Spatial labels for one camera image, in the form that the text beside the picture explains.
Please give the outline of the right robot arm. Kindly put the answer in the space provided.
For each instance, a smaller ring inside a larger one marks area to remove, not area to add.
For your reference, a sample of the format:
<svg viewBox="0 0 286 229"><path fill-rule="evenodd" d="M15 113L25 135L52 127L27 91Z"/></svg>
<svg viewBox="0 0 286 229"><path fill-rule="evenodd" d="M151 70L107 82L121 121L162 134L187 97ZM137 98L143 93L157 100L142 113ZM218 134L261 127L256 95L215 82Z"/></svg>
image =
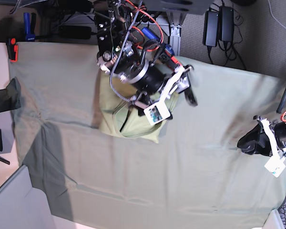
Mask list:
<svg viewBox="0 0 286 229"><path fill-rule="evenodd" d="M191 106L198 102L191 89L191 65L182 65L163 36L147 27L137 28L139 16L156 19L142 1L96 0L93 2L99 52L97 63L109 75L112 91L139 109L160 110L160 104L173 93L184 93Z"/></svg>

